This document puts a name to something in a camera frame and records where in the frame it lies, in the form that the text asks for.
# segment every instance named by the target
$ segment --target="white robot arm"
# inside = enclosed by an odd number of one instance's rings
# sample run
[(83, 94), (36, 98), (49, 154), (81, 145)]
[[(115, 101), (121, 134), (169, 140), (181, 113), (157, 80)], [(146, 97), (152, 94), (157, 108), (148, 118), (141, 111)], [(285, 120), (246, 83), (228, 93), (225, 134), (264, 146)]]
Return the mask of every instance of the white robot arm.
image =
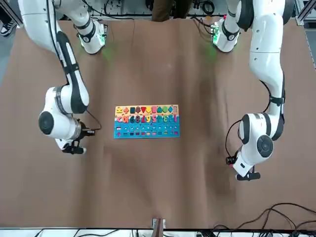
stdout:
[(83, 154), (79, 146), (84, 136), (95, 134), (95, 129), (86, 128), (73, 114), (83, 114), (89, 105), (89, 94), (82, 80), (68, 37), (61, 31), (55, 18), (57, 8), (75, 24), (84, 49), (97, 53), (104, 45), (101, 39), (103, 25), (91, 20), (83, 3), (77, 0), (19, 0), (19, 7), (26, 32), (40, 47), (57, 54), (67, 83), (51, 87), (45, 97), (45, 106), (39, 115), (39, 128), (55, 138), (65, 153)]
[(288, 22), (294, 0), (227, 0), (229, 14), (218, 24), (215, 45), (229, 52), (237, 43), (239, 28), (252, 29), (249, 66), (269, 89), (267, 113), (246, 114), (239, 124), (242, 146), (227, 158), (239, 180), (260, 178), (250, 169), (271, 157), (284, 125), (284, 73), (280, 65), (283, 25)]

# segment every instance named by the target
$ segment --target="blue board section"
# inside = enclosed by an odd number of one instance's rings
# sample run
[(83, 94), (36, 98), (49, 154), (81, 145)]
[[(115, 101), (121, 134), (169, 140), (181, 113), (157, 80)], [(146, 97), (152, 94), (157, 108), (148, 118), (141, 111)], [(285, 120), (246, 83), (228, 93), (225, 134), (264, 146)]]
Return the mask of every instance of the blue board section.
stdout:
[(180, 117), (177, 115), (177, 121), (173, 119), (168, 122), (139, 122), (123, 123), (114, 122), (114, 138), (166, 138), (180, 137)]

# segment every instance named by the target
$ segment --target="yellow board section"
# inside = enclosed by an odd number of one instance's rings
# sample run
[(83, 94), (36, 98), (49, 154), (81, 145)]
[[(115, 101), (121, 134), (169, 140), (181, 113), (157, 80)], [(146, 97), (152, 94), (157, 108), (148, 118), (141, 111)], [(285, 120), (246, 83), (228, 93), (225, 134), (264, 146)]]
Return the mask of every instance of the yellow board section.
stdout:
[(149, 116), (149, 115), (178, 115), (178, 105), (129, 105), (116, 106), (115, 117), (122, 116)]

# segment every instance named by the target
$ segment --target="shape sorting board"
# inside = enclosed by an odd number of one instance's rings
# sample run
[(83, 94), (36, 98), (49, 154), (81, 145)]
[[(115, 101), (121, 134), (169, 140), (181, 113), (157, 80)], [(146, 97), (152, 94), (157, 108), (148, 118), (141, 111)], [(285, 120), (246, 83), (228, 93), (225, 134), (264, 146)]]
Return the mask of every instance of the shape sorting board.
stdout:
[(164, 137), (180, 137), (178, 105), (115, 107), (115, 139)]

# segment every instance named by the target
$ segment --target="brown table surface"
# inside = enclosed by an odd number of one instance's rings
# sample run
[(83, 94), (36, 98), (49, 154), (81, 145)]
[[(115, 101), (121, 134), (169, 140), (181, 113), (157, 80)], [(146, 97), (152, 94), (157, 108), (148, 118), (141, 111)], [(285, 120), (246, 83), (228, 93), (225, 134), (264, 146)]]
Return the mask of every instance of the brown table surface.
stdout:
[[(1, 226), (150, 228), (152, 218), (162, 217), (168, 228), (234, 228), (277, 202), (316, 209), (316, 74), (294, 20), (284, 27), (281, 53), (284, 133), (273, 156), (256, 166), (261, 179), (252, 182), (235, 180), (224, 148), (229, 126), (268, 101), (248, 68), (251, 32), (223, 54), (202, 39), (193, 20), (109, 24), (107, 46), (88, 55), (72, 23), (61, 23), (90, 94), (89, 109), (103, 126), (84, 139), (84, 156), (63, 154), (40, 132), (45, 93), (65, 77), (53, 53), (17, 31), (0, 88)], [(181, 137), (113, 139), (115, 106), (137, 104), (179, 104)], [(88, 115), (82, 119), (97, 126)], [(229, 150), (240, 145), (235, 127)], [(295, 222), (315, 219), (296, 207), (279, 210)], [(272, 213), (267, 228), (290, 226)]]

